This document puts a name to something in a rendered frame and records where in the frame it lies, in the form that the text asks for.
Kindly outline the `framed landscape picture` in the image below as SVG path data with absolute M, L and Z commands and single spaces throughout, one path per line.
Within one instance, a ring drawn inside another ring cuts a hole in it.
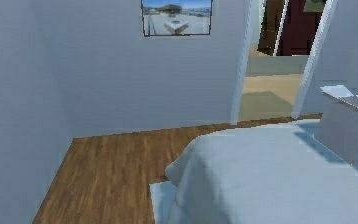
M 209 35 L 212 4 L 213 0 L 141 0 L 143 35 Z

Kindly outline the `white bed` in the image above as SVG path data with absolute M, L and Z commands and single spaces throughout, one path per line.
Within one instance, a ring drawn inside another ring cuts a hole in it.
M 151 185 L 155 224 L 358 224 L 358 165 L 315 119 L 194 138 Z

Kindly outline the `dark brown cupboard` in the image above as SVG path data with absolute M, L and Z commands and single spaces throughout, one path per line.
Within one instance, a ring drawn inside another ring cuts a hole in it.
M 258 51 L 272 56 L 284 7 L 284 0 L 266 0 Z

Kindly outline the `dark red door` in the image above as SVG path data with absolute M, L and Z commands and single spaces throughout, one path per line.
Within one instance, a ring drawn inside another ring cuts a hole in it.
M 306 0 L 289 0 L 277 55 L 309 55 L 322 16 L 321 12 L 305 12 Z

